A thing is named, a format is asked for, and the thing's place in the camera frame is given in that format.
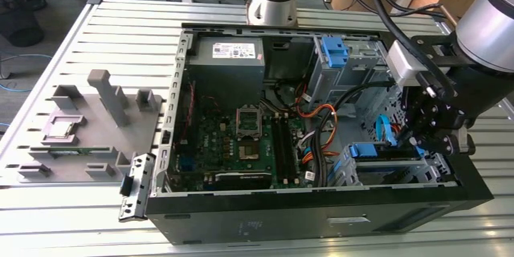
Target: metal bracket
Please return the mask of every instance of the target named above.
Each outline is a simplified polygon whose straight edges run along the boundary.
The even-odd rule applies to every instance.
[[[132,159],[129,175],[121,182],[120,194],[124,196],[117,220],[120,222],[147,220],[144,216],[148,200],[149,181],[155,165],[155,155],[145,153]]]

